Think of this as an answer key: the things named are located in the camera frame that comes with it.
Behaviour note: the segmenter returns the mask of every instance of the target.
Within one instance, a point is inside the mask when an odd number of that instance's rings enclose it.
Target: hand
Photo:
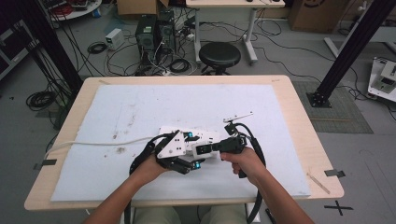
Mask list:
[[[225,161],[230,161],[233,165],[233,173],[238,175],[243,170],[247,179],[253,185],[257,186],[257,175],[260,171],[265,170],[262,161],[256,155],[256,152],[250,147],[245,147],[240,154],[223,152],[220,157]]]
[[[140,187],[143,187],[166,171],[169,170],[161,167],[156,161],[155,155],[151,154],[136,168],[129,179],[134,178],[134,181],[136,181]]]

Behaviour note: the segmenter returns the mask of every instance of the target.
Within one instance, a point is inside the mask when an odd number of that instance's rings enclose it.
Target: leg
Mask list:
[[[136,208],[134,224],[180,224],[173,207]]]
[[[247,47],[247,53],[250,59],[250,64],[255,63],[258,61],[256,52],[254,52],[254,48],[251,45],[250,38],[251,34],[253,33],[253,27],[254,27],[254,20],[256,18],[256,12],[257,8],[253,8],[250,11],[250,18],[249,18],[249,23],[248,23],[248,28],[247,28],[247,34],[244,35],[244,44]]]
[[[194,38],[194,48],[195,48],[195,61],[201,63],[199,58],[199,50],[201,49],[201,40],[199,36],[199,8],[195,9],[195,38]]]
[[[244,204],[214,205],[202,218],[201,224],[246,224]]]

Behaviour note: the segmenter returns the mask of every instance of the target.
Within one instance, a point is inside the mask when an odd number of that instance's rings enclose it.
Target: pen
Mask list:
[[[267,214],[267,216],[270,218],[271,223],[272,224],[276,224],[275,218],[272,216],[270,209],[266,208],[265,209],[265,213]]]

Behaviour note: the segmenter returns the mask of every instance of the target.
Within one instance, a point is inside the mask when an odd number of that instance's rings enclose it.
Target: wooden table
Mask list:
[[[249,24],[247,28],[247,33],[243,36],[244,45],[247,48],[247,53],[249,56],[250,64],[258,61],[256,53],[254,52],[253,46],[251,45],[250,38],[253,32],[254,21],[256,19],[257,8],[268,8],[268,7],[284,7],[285,3],[280,0],[275,2],[272,0],[253,0],[248,2],[246,0],[186,0],[187,7],[195,8],[195,59],[196,62],[200,63],[199,50],[201,49],[200,42],[200,15],[199,9],[203,7],[241,7],[241,8],[251,8],[249,15]]]
[[[92,77],[85,80],[73,104],[64,126],[54,145],[73,141],[92,99],[100,85],[189,85],[189,84],[263,84],[272,85],[280,104],[285,122],[290,131],[297,155],[305,173],[311,196],[306,199],[341,198],[344,190],[336,176],[326,176],[324,171],[332,170],[332,165],[321,145],[317,134],[305,113],[303,105],[286,76],[225,76],[225,77]],[[94,208],[100,202],[51,202],[51,195],[58,182],[64,159],[70,147],[49,154],[48,160],[57,160],[55,165],[43,166],[24,204],[27,210],[57,210]]]

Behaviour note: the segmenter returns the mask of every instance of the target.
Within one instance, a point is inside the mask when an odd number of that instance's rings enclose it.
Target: black stand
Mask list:
[[[307,94],[311,106],[322,107],[326,105],[335,87],[395,6],[396,0],[375,0],[370,5],[322,83],[314,93]]]
[[[15,13],[21,14],[24,23],[32,35],[38,39],[41,46],[58,68],[59,73],[71,90],[71,98],[76,99],[82,86],[82,80],[59,41],[58,36],[50,27],[43,8],[41,8],[37,0],[15,0],[13,4],[15,4],[18,10]]]

